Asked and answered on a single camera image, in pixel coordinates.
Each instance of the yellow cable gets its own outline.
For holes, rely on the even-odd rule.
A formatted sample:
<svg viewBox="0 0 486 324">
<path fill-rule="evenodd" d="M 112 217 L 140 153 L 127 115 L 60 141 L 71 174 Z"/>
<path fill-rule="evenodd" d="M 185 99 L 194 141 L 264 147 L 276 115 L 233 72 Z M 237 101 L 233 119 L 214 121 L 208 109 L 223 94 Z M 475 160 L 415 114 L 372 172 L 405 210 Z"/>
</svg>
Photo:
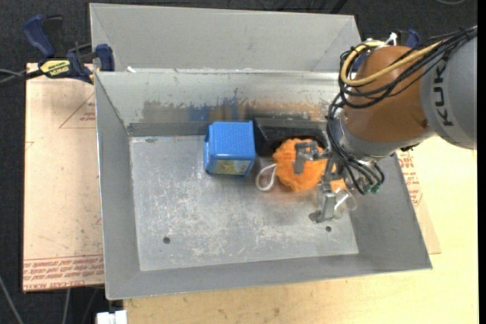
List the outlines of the yellow cable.
<svg viewBox="0 0 486 324">
<path fill-rule="evenodd" d="M 340 77 L 343 83 L 348 84 L 351 87 L 359 87 L 361 85 L 365 85 L 366 83 L 370 83 L 371 81 L 375 81 L 378 77 L 381 77 L 385 74 L 390 73 L 391 71 L 394 71 L 395 69 L 401 67 L 404 64 L 408 64 L 411 61 L 416 60 L 417 58 L 423 57 L 427 53 L 431 52 L 437 45 L 439 45 L 440 42 L 434 43 L 430 46 L 427 46 L 426 48 L 423 48 L 422 50 L 418 50 L 415 53 L 412 53 L 411 55 L 408 55 L 407 57 L 403 58 L 402 60 L 396 62 L 393 65 L 390 65 L 387 68 L 382 69 L 381 71 L 378 71 L 370 76 L 367 76 L 365 78 L 361 78 L 358 80 L 352 80 L 347 78 L 347 73 L 348 73 L 348 68 L 349 65 L 352 63 L 352 60 L 356 57 L 356 55 L 359 54 L 363 49 L 366 49 L 368 46 L 379 46 L 382 43 L 378 42 L 368 42 L 368 43 L 363 43 L 361 44 L 362 47 L 358 46 L 344 61 L 344 64 L 341 69 Z"/>
</svg>

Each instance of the white loop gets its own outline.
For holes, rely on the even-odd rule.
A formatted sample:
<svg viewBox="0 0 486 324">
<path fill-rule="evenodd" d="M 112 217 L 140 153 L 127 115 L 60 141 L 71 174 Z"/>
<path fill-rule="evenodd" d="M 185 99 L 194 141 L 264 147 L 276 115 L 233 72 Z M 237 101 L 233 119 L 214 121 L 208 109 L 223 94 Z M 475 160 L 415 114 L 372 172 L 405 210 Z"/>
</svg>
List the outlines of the white loop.
<svg viewBox="0 0 486 324">
<path fill-rule="evenodd" d="M 267 167 L 261 169 L 260 172 L 257 174 L 257 177 L 255 178 L 255 185 L 257 186 L 258 190 L 261 190 L 262 192 L 267 192 L 268 190 L 272 189 L 273 182 L 275 181 L 275 167 L 276 167 L 276 163 L 274 163 L 272 165 L 268 165 Z M 272 171 L 272 175 L 270 176 L 270 181 L 268 182 L 268 184 L 265 187 L 262 187 L 260 185 L 260 176 L 265 171 L 267 171 L 271 168 L 273 169 L 273 171 Z"/>
</svg>

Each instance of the yellow clamp label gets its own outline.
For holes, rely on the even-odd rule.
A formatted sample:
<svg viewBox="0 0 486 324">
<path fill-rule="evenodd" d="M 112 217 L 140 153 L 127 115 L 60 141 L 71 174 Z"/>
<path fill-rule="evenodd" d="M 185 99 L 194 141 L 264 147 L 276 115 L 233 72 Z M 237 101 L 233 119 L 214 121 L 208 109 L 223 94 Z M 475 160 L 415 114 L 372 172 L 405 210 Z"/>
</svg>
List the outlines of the yellow clamp label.
<svg viewBox="0 0 486 324">
<path fill-rule="evenodd" d="M 40 70 L 50 77 L 56 77 L 63 73 L 68 73 L 71 68 L 67 60 L 49 60 L 40 65 Z"/>
</svg>

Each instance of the blue plastic container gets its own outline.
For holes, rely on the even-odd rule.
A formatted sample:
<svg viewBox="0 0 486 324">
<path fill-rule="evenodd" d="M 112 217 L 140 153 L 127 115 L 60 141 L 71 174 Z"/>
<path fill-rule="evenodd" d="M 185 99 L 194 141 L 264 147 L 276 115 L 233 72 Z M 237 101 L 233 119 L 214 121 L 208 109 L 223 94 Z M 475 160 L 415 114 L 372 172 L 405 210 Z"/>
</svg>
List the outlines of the blue plastic container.
<svg viewBox="0 0 486 324">
<path fill-rule="evenodd" d="M 215 175 L 246 176 L 256 158 L 252 121 L 215 121 L 204 140 L 204 168 Z"/>
</svg>

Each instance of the cardboard sheet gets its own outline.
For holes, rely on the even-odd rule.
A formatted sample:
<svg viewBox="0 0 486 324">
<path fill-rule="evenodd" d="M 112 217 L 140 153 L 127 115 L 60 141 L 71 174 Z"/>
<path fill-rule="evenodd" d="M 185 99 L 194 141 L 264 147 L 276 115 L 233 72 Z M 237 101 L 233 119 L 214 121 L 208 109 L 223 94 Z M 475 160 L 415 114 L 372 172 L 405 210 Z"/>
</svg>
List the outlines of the cardboard sheet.
<svg viewBox="0 0 486 324">
<path fill-rule="evenodd" d="M 25 139 L 23 290 L 102 285 L 93 86 L 29 80 Z M 440 253 L 412 154 L 398 157 L 428 252 Z"/>
</svg>

